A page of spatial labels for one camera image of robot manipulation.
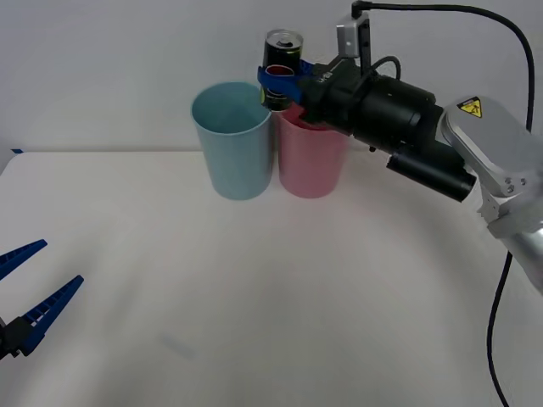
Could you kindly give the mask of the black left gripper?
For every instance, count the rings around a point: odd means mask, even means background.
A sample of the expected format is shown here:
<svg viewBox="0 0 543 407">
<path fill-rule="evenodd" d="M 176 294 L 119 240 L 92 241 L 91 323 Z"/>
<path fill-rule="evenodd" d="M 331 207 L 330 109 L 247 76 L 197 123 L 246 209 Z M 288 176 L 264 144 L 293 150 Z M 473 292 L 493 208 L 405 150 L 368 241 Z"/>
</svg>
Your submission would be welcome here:
<svg viewBox="0 0 543 407">
<path fill-rule="evenodd" d="M 48 243 L 41 239 L 1 254 L 0 280 L 47 245 Z M 83 282 L 84 278 L 81 275 L 76 276 L 37 306 L 7 325 L 0 318 L 0 360 L 8 354 L 13 357 L 19 354 L 30 355 L 45 338 L 49 327 L 59 317 Z"/>
</svg>

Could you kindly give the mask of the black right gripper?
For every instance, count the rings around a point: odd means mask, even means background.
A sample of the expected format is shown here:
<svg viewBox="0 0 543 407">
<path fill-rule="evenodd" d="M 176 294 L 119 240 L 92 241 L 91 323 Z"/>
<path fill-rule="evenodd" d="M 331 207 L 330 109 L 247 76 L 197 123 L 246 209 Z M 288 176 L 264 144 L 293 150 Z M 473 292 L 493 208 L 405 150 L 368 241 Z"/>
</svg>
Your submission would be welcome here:
<svg viewBox="0 0 543 407">
<path fill-rule="evenodd" d="M 337 56 L 327 64 L 299 61 L 298 75 L 292 68 L 271 64 L 259 67 L 261 102 L 287 99 L 302 108 L 300 118 L 309 126 L 327 127 L 350 135 L 352 110 L 361 101 L 365 82 L 373 76 L 370 64 L 359 65 L 354 59 Z"/>
</svg>

